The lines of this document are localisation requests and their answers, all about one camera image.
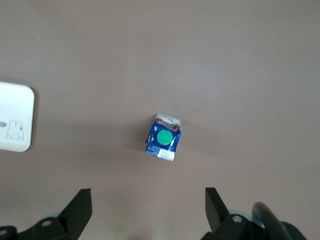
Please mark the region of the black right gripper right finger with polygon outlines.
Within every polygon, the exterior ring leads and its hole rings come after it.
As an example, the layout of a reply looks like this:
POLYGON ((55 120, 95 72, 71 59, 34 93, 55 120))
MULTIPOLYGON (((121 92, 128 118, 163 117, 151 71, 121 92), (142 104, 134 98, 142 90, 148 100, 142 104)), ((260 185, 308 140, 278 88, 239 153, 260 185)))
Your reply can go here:
POLYGON ((260 240, 262 228, 243 213, 231 213, 214 187, 205 189, 205 214, 210 226, 203 240, 260 240))

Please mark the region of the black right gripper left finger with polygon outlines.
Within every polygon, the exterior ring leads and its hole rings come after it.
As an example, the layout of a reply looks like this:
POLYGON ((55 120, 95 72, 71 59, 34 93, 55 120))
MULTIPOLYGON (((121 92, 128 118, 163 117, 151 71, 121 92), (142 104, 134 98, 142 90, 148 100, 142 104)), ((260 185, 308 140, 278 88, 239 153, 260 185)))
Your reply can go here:
POLYGON ((91 189, 79 190, 58 216, 46 217, 18 232, 13 225, 0 227, 2 240, 77 240, 92 217, 91 189))

